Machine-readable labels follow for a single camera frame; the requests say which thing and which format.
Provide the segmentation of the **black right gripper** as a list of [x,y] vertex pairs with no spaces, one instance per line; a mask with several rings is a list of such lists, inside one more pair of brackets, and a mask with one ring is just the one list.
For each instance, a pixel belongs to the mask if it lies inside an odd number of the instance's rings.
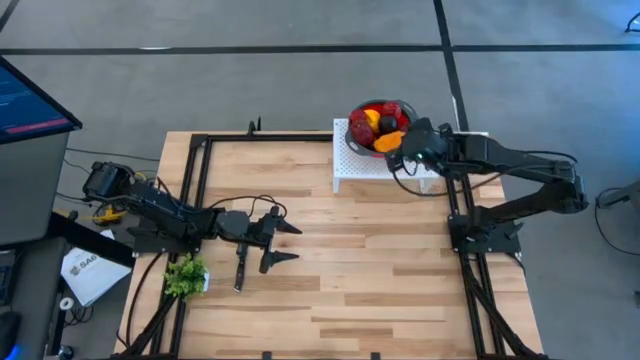
[[[449,123],[435,129],[429,118],[409,121],[402,129],[405,134],[400,146],[404,158],[424,165],[439,175],[447,172],[449,138],[453,128]],[[396,151],[387,152],[385,161],[391,173],[402,168],[402,155]]]

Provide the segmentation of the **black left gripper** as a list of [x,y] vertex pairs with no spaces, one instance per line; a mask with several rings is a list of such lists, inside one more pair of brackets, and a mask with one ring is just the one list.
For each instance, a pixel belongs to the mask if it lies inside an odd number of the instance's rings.
[[302,231],[288,223],[284,218],[279,218],[279,208],[272,206],[270,211],[251,225],[251,241],[256,247],[263,250],[260,260],[259,272],[267,274],[277,263],[295,260],[297,254],[272,251],[272,241],[276,230],[282,233],[301,234]]

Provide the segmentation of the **large orange mango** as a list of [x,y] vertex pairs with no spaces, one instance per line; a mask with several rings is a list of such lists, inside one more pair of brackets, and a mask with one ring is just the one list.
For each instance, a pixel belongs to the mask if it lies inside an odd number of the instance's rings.
[[405,133],[403,131],[395,131],[377,138],[373,147],[377,152],[387,153],[399,148],[402,144],[402,140]]

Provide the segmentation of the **large dark red fruit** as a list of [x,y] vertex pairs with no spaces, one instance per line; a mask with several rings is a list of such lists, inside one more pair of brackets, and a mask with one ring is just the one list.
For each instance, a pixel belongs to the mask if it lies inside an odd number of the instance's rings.
[[353,139],[364,147],[371,147],[376,139],[373,129],[366,120],[351,122],[349,130]]

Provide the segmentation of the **dark bowl of fruit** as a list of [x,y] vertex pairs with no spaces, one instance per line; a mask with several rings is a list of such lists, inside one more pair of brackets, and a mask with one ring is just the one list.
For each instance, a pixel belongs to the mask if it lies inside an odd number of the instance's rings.
[[[361,105],[357,106],[355,109],[359,108],[359,109],[362,109],[363,111],[365,111],[366,109],[373,109],[378,111],[382,117],[383,116],[381,114],[382,106],[385,102],[389,102],[389,101],[397,102],[402,107],[402,115],[407,116],[411,121],[416,121],[418,119],[418,115],[415,109],[403,100],[370,100],[362,103]],[[377,152],[374,149],[373,145],[371,147],[364,147],[358,144],[353,139],[351,132],[349,130],[349,126],[350,126],[350,123],[349,123],[349,117],[348,117],[348,130],[346,134],[346,140],[349,141],[350,143],[356,144],[355,147],[351,146],[354,152],[356,152],[359,155],[365,155],[365,156],[370,156],[374,158],[383,158],[385,156],[386,153]],[[382,135],[379,132],[375,133],[376,139],[379,138],[380,136]]]

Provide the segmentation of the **white perforated shelf riser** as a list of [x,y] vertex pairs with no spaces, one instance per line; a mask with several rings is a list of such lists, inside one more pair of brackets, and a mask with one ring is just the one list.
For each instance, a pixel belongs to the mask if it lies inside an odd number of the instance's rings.
[[[347,119],[333,120],[333,193],[340,191],[341,180],[393,180],[383,158],[359,155],[352,150],[351,146],[356,144],[346,140],[347,130]],[[400,169],[396,176],[403,182],[417,181],[422,193],[426,193],[438,179],[435,172],[424,167],[419,167],[413,176]]]

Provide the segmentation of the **green plant white pot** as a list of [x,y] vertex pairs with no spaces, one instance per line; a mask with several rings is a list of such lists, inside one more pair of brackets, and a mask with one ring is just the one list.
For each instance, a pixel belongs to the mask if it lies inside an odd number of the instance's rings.
[[209,271],[201,257],[187,254],[181,262],[169,264],[164,278],[166,295],[189,298],[207,291]]

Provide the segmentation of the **white printed booklet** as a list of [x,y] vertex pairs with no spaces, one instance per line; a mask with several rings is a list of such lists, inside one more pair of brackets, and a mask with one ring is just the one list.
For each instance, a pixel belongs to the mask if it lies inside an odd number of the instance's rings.
[[64,256],[61,267],[61,276],[84,307],[92,305],[130,273],[129,267],[79,248]]

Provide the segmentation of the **grey furniture foot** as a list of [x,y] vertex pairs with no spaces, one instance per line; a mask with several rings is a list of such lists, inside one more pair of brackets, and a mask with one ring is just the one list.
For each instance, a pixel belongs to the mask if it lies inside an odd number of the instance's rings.
[[606,189],[597,197],[596,202],[601,208],[611,207],[621,202],[630,202],[632,207],[640,212],[640,180],[624,187]]

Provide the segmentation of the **dark operator desk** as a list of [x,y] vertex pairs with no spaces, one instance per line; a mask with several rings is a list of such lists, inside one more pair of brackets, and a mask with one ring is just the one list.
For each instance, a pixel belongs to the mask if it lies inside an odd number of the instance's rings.
[[62,215],[53,213],[44,236],[19,246],[11,310],[20,316],[9,360],[42,360],[56,306],[66,247],[72,245],[131,268],[132,249]]

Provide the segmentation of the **large display screen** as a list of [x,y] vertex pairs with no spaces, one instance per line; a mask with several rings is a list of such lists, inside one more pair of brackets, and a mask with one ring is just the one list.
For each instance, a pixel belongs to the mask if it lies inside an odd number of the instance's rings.
[[0,56],[0,144],[82,128],[75,115]]

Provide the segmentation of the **black aluminium table frame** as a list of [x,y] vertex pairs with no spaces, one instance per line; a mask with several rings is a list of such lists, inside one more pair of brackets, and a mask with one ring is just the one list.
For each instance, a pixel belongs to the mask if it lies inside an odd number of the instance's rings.
[[509,353],[484,311],[471,305],[450,247],[444,197],[419,199],[393,180],[341,180],[333,193],[326,132],[280,142],[167,135],[159,175],[180,198],[261,215],[270,195],[301,234],[276,236],[297,254],[267,274],[250,250],[233,289],[233,245],[206,241],[206,293],[176,303],[147,347],[179,360],[476,359]]

